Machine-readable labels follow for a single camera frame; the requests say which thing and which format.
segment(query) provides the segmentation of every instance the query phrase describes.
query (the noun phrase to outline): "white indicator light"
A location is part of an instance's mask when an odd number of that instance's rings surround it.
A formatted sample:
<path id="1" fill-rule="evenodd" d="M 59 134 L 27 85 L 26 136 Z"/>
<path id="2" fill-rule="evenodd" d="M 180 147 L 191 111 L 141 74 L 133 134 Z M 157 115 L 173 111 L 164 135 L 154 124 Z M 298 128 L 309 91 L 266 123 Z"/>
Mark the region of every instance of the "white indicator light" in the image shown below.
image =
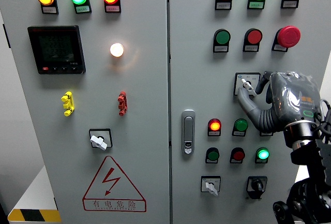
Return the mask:
<path id="1" fill-rule="evenodd" d="M 123 52 L 124 52 L 124 48 L 120 43 L 112 44 L 112 46 L 110 47 L 110 53 L 114 57 L 121 57 Z"/>

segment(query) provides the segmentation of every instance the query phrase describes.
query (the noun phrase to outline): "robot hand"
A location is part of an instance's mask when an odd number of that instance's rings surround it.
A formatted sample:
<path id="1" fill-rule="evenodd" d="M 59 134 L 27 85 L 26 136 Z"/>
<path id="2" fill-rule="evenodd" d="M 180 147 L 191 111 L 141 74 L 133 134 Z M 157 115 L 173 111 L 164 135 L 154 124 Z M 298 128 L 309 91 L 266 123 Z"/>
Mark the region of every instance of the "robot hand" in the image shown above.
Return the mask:
<path id="1" fill-rule="evenodd" d="M 261 110 L 244 87 L 238 90 L 239 104 L 257 130 L 279 132 L 298 121 L 314 122 L 314 115 L 320 113 L 320 93 L 311 77 L 296 72 L 266 71 L 255 89 L 256 94 L 261 94 L 268 82 L 266 102 L 272 104 L 268 110 Z"/>

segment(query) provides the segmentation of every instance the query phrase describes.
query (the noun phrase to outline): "gray metal panel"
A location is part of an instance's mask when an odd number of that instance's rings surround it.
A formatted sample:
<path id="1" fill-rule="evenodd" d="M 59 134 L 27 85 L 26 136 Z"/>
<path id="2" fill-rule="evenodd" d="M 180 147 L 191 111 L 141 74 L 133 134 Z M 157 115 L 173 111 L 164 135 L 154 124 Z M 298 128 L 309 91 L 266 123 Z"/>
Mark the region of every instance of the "gray metal panel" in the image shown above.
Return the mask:
<path id="1" fill-rule="evenodd" d="M 277 223 L 272 206 L 285 201 L 294 183 L 297 166 L 290 160 L 290 150 L 283 135 L 259 136 L 249 122 L 245 137 L 231 136 L 238 118 L 246 118 L 233 97 L 236 72 L 265 70 L 300 71 L 312 75 L 321 85 L 331 49 L 330 0 L 300 0 L 297 9 L 280 9 L 281 0 L 266 0 L 264 10 L 247 10 L 247 0 L 233 0 L 232 10 L 215 11 L 215 0 L 170 0 L 171 37 L 171 114 L 173 223 Z M 272 52 L 278 29 L 297 26 L 300 42 L 287 53 Z M 228 53 L 213 54 L 213 35 L 224 28 L 231 34 Z M 258 53 L 243 53 L 244 35 L 250 28 L 263 33 Z M 270 108 L 265 92 L 255 101 Z M 181 113 L 193 109 L 195 152 L 181 151 Z M 222 122 L 221 137 L 207 136 L 211 118 Z M 266 165 L 254 163 L 255 152 L 266 146 L 270 158 Z M 220 151 L 218 164 L 205 164 L 208 148 Z M 230 153 L 242 147 L 243 164 L 230 164 Z M 220 175 L 218 197 L 200 192 L 202 175 Z M 261 200 L 247 199 L 249 176 L 267 176 Z"/>
<path id="2" fill-rule="evenodd" d="M 42 14 L 37 0 L 0 0 L 28 108 L 63 223 L 169 223 L 168 57 L 166 0 L 121 0 L 122 13 L 75 14 L 57 0 L 59 15 Z M 78 25 L 86 74 L 39 75 L 27 27 Z M 124 46 L 112 58 L 110 45 Z M 72 91 L 76 109 L 63 115 Z M 117 98 L 127 93 L 128 112 Z M 110 128 L 113 147 L 91 148 L 88 130 Z M 106 156 L 112 156 L 147 202 L 146 213 L 88 212 L 82 198 Z M 126 191 L 121 180 L 112 189 Z"/>

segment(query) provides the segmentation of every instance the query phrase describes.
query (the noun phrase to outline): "yellow black hazard stripe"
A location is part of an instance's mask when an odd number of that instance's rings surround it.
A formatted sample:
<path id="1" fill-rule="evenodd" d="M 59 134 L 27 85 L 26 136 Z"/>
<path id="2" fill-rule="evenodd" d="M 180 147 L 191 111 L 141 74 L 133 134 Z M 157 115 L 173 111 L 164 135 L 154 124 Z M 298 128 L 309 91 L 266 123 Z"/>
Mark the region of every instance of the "yellow black hazard stripe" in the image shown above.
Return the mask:
<path id="1" fill-rule="evenodd" d="M 9 221 L 61 222 L 58 210 L 18 210 L 13 209 Z"/>

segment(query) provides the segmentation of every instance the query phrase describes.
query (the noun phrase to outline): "yellow terminal block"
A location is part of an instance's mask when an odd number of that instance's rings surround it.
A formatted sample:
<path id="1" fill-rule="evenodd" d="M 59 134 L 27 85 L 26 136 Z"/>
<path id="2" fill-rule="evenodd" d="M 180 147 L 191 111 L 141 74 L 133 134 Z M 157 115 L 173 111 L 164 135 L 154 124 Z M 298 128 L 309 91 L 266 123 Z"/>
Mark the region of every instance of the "yellow terminal block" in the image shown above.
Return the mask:
<path id="1" fill-rule="evenodd" d="M 61 101 L 64 102 L 63 108 L 66 109 L 64 112 L 65 116 L 69 116 L 74 111 L 74 103 L 73 103 L 73 96 L 72 92 L 68 91 L 64 94 L 64 96 L 61 98 Z"/>

